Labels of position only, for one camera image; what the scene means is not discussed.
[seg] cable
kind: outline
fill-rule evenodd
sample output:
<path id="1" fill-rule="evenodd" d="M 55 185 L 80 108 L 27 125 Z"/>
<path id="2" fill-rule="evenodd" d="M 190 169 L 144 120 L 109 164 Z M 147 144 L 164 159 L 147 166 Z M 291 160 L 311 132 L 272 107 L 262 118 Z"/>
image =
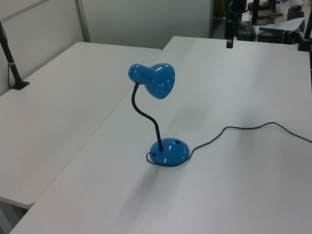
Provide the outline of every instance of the cable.
<path id="1" fill-rule="evenodd" d="M 257 36 L 255 36 L 255 38 L 258 38 L 258 36 L 261 36 L 261 35 L 266 34 L 266 33 L 268 33 L 268 32 L 267 32 L 267 31 L 264 31 L 264 32 L 262 32 L 262 33 L 259 33 Z"/>
<path id="2" fill-rule="evenodd" d="M 281 127 L 282 129 L 284 129 L 285 131 L 287 131 L 288 133 L 294 135 L 295 137 L 298 137 L 298 138 L 300 138 L 300 139 L 303 139 L 303 140 L 306 140 L 306 141 L 312 143 L 311 140 L 306 139 L 306 138 L 304 138 L 304 137 L 302 137 L 302 136 L 299 136 L 299 135 L 297 135 L 297 134 L 295 134 L 295 133 L 292 133 L 291 131 L 289 131 L 288 129 L 286 129 L 285 127 L 283 127 L 282 125 L 280 125 L 280 124 L 278 124 L 278 123 L 276 123 L 276 122 L 268 122 L 268 123 L 262 124 L 262 125 L 260 125 L 260 126 L 258 126 L 258 127 L 252 127 L 252 128 L 241 128 L 241 127 L 227 126 L 227 127 L 225 127 L 225 128 L 221 131 L 221 133 L 220 133 L 219 135 L 217 135 L 217 136 L 216 136 L 214 139 L 212 139 L 211 141 L 209 141 L 209 142 L 207 142 L 207 143 L 205 143 L 205 144 L 202 144 L 202 145 L 199 145 L 199 146 L 195 147 L 195 148 L 193 149 L 193 151 L 191 152 L 189 158 L 186 160 L 186 162 L 189 161 L 189 160 L 191 159 L 191 157 L 193 156 L 193 153 L 194 153 L 195 150 L 197 150 L 197 149 L 199 149 L 199 148 L 201 148 L 201 147 L 204 147 L 204 146 L 206 146 L 206 145 L 209 145 L 210 143 L 214 142 L 214 141 L 217 140 L 217 139 L 224 133 L 224 131 L 225 131 L 226 129 L 228 129 L 228 128 L 234 128 L 234 129 L 240 129 L 240 130 L 253 130 L 253 129 L 262 128 L 263 126 L 266 126 L 266 125 L 269 125 L 269 124 L 275 124 L 275 125 Z M 156 163 L 154 163 L 154 162 L 152 162 L 152 161 L 150 161 L 150 160 L 148 159 L 148 155 L 149 155 L 149 154 L 154 154 L 154 153 L 149 152 L 149 153 L 146 155 L 147 161 L 148 161 L 149 163 L 151 163 L 151 164 L 158 165 L 158 164 L 156 164 Z"/>
<path id="3" fill-rule="evenodd" d="M 248 11 L 249 11 L 249 10 L 248 10 Z M 244 16 L 245 14 L 247 14 L 248 11 L 246 11 L 242 16 Z M 249 15 L 250 15 L 250 13 L 249 13 Z"/>
<path id="4" fill-rule="evenodd" d="M 10 65 L 8 64 L 8 85 L 9 85 L 9 89 L 11 89 L 10 86 Z"/>

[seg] power cord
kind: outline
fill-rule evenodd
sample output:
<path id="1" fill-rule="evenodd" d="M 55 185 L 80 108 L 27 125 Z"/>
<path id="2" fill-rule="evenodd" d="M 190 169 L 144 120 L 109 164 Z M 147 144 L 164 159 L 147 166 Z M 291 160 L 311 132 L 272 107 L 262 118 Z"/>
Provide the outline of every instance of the power cord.
<path id="1" fill-rule="evenodd" d="M 189 160 L 191 159 L 191 157 L 193 156 L 193 153 L 194 153 L 195 150 L 197 150 L 197 149 L 199 149 L 199 148 L 201 148 L 201 147 L 204 147 L 204 146 L 206 146 L 206 145 L 209 145 L 210 143 L 214 142 L 214 141 L 217 140 L 217 139 L 224 133 L 224 131 L 225 131 L 226 129 L 228 129 L 228 128 L 241 129 L 241 130 L 252 130 L 252 129 L 262 128 L 263 126 L 266 126 L 266 125 L 269 125 L 269 124 L 275 124 L 275 125 L 281 127 L 282 129 L 284 129 L 285 131 L 287 131 L 288 133 L 294 135 L 295 137 L 301 138 L 301 139 L 303 139 L 303 140 L 306 140 L 306 141 L 312 143 L 311 140 L 308 140 L 308 139 L 306 139 L 306 138 L 304 138 L 304 137 L 302 137 L 302 136 L 299 136 L 299 135 L 297 135 L 297 134 L 295 134 L 295 133 L 292 133 L 291 131 L 289 131 L 288 129 L 286 129 L 285 127 L 283 127 L 282 125 L 280 125 L 280 124 L 278 124 L 278 123 L 276 123 L 276 122 L 268 122 L 268 123 L 262 124 L 262 125 L 260 125 L 260 126 L 258 126 L 258 127 L 252 127 L 252 128 L 241 128 L 241 127 L 227 126 L 227 127 L 225 127 L 225 128 L 222 130 L 222 132 L 221 132 L 219 135 L 217 135 L 217 136 L 216 136 L 214 139 L 212 139 L 211 141 L 209 141 L 209 142 L 207 142 L 207 143 L 205 143 L 205 144 L 202 144 L 202 145 L 199 145 L 199 146 L 195 147 L 195 148 L 193 149 L 193 151 L 191 152 L 189 158 L 186 160 L 186 162 L 189 161 Z M 153 153 L 153 152 L 147 153 L 147 155 L 146 155 L 146 160 L 147 160 L 149 163 L 151 163 L 151 164 L 158 165 L 157 163 L 154 163 L 154 162 L 152 162 L 152 161 L 150 161 L 150 160 L 148 159 L 148 155 L 150 155 L 150 154 L 154 154 L 154 153 Z"/>
<path id="2" fill-rule="evenodd" d="M 255 38 L 258 39 L 258 36 L 261 36 L 261 35 L 266 34 L 266 33 L 268 33 L 268 31 L 261 32 L 261 33 L 257 34 L 257 36 L 255 36 Z"/>

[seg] black stand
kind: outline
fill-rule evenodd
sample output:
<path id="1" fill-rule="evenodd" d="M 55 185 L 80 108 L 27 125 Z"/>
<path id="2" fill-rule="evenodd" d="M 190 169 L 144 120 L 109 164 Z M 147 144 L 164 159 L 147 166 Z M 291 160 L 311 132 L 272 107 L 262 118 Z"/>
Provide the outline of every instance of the black stand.
<path id="1" fill-rule="evenodd" d="M 310 40 L 310 34 L 312 30 L 312 10 L 310 11 L 310 16 L 307 24 L 307 29 L 304 34 L 304 38 L 301 37 L 298 45 L 299 51 L 307 51 L 311 52 L 311 40 Z"/>
<path id="2" fill-rule="evenodd" d="M 239 35 L 242 14 L 245 13 L 246 0 L 224 0 L 223 10 L 226 12 L 224 39 L 226 48 L 233 48 L 234 37 Z"/>
<path id="3" fill-rule="evenodd" d="M 4 51 L 4 54 L 6 56 L 6 59 L 8 61 L 8 65 L 10 66 L 12 74 L 13 74 L 14 79 L 15 79 L 15 85 L 11 88 L 21 90 L 22 88 L 27 86 L 29 84 L 29 82 L 23 81 L 20 78 L 20 74 L 19 74 L 18 69 L 15 65 L 15 62 L 13 60 L 13 57 L 12 57 L 12 54 L 11 54 L 11 51 L 10 51 L 10 48 L 8 45 L 8 41 L 7 41 L 7 38 L 4 34 L 3 27 L 1 25 L 1 23 L 0 23 L 0 43 L 1 43 L 2 49 Z"/>
<path id="4" fill-rule="evenodd" d="M 151 122 L 154 123 L 155 125 L 155 129 L 156 129 L 156 135 L 157 135 L 157 142 L 158 142 L 158 147 L 159 147 L 159 151 L 162 151 L 162 144 L 161 144 L 161 138 L 160 138 L 160 132 L 159 132 L 159 126 L 156 122 L 155 119 L 153 119 L 152 117 L 150 117 L 149 115 L 145 114 L 144 112 L 140 111 L 136 105 L 136 101 L 135 101 L 135 97 L 136 97 L 136 93 L 137 93 L 137 88 L 140 84 L 136 82 L 135 84 L 135 87 L 133 89 L 133 92 L 132 92 L 132 98 L 131 98 L 131 101 L 132 101 L 132 105 L 134 107 L 134 109 L 142 116 L 148 118 Z"/>

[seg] blue desk lamp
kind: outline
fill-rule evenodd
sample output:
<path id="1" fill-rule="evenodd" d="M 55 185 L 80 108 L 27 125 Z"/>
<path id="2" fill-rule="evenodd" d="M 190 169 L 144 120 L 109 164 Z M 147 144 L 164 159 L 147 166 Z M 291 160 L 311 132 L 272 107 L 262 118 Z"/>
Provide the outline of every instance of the blue desk lamp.
<path id="1" fill-rule="evenodd" d="M 144 84 L 147 91 L 158 99 L 167 97 L 175 83 L 175 70 L 166 63 L 156 64 L 151 67 L 134 64 L 129 69 L 129 78 L 136 83 L 132 93 L 134 109 L 155 125 L 157 142 L 150 149 L 151 160 L 156 165 L 167 167 L 178 166 L 184 163 L 189 158 L 189 147 L 182 140 L 176 138 L 161 139 L 156 120 L 140 111 L 135 102 L 137 88 L 140 84 Z"/>

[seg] white wall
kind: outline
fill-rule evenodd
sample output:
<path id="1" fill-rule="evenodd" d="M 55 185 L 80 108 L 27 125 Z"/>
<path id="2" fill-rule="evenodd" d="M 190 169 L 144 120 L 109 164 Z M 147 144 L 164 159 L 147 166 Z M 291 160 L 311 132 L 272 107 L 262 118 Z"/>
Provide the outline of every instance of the white wall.
<path id="1" fill-rule="evenodd" d="M 75 0 L 48 0 L 2 25 L 22 79 L 83 41 Z M 7 90 L 7 60 L 1 48 L 0 95 Z"/>
<path id="2" fill-rule="evenodd" d="M 27 8 L 39 5 L 43 1 L 45 0 L 0 0 L 0 21 L 6 21 L 6 19 L 12 18 Z"/>
<path id="3" fill-rule="evenodd" d="M 207 38 L 213 0 L 80 0 L 90 41 L 163 49 L 173 36 Z"/>

